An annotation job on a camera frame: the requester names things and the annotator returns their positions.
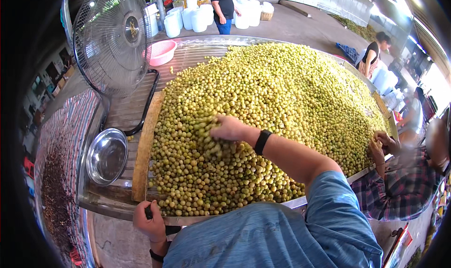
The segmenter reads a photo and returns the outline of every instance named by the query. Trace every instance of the fan grille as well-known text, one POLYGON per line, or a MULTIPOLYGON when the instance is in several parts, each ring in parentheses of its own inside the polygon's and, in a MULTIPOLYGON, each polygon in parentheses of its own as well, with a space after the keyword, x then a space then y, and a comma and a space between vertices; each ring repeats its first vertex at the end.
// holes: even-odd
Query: fan grille
POLYGON ((145 0, 85 0, 74 23, 74 52, 88 83, 124 98, 148 70, 152 33, 145 0))

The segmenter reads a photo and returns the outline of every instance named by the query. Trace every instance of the blue jeans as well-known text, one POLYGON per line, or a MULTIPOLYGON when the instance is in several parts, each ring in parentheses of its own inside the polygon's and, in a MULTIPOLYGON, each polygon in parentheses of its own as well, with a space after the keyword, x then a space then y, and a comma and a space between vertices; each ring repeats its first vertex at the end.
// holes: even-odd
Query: blue jeans
POLYGON ((230 28, 232 27, 232 20, 225 20, 225 24, 221 24, 219 21, 215 21, 218 27, 219 34, 230 34, 230 28))

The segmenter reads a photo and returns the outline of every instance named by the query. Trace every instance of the concrete floor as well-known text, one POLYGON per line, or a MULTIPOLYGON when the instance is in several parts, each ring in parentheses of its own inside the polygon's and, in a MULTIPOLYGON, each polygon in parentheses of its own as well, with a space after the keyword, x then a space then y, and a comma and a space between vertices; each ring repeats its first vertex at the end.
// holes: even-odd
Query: concrete floor
MULTIPOLYGON (((285 6, 274 4, 275 12, 271 21, 261 21, 258 27, 250 27, 246 30, 237 29, 232 25, 230 33, 304 44, 340 56, 343 56, 343 54, 335 47, 336 42, 354 47, 357 51, 361 51, 368 46, 369 42, 345 29, 325 12, 302 4, 297 4, 297 7, 302 7, 304 11, 312 14, 312 17, 307 18, 285 6)), ((216 25, 213 23, 206 31, 201 33, 182 29, 179 37, 205 34, 218 34, 216 25)), ((166 38, 167 36, 164 32, 160 32, 155 36, 155 40, 164 40, 166 38)), ((383 53, 381 59, 388 65, 393 58, 383 53)), ((67 84, 56 99, 49 104, 45 120, 54 111, 62 107, 68 97, 74 96, 87 88, 88 86, 82 81, 80 73, 74 74, 67 81, 67 84)), ((430 208, 420 218, 409 224, 414 242, 406 251, 403 263, 404 261, 407 263, 417 246, 424 245, 431 213, 432 209, 430 208)), ((393 242, 393 239, 390 238, 390 233, 399 227, 404 227, 404 225, 405 222, 371 221, 376 238, 384 248, 385 253, 388 252, 393 242)), ((94 227, 97 251, 104 267, 151 266, 151 258, 148 252, 149 240, 133 229, 132 222, 94 214, 94 227)))

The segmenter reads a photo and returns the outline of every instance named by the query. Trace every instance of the blue pallet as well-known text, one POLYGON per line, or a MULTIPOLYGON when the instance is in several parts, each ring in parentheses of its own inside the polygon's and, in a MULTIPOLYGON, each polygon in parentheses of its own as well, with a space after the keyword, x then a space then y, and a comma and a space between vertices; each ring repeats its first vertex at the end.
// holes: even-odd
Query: blue pallet
POLYGON ((342 44, 340 44, 338 42, 335 43, 335 46, 338 49, 341 49, 341 51, 343 51, 343 53, 345 54, 345 57, 347 57, 349 60, 351 60, 352 63, 355 63, 357 61, 358 53, 355 50, 355 48, 351 48, 351 47, 348 47, 346 45, 342 45, 342 44))

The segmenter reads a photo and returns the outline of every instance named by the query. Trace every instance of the fan logo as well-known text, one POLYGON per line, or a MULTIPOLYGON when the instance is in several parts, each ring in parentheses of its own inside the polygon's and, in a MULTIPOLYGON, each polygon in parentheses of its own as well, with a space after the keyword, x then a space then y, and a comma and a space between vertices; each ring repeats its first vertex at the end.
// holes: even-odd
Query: fan logo
POLYGON ((138 20, 130 16, 125 22, 125 36, 129 42, 135 42, 138 39, 139 27, 138 20))

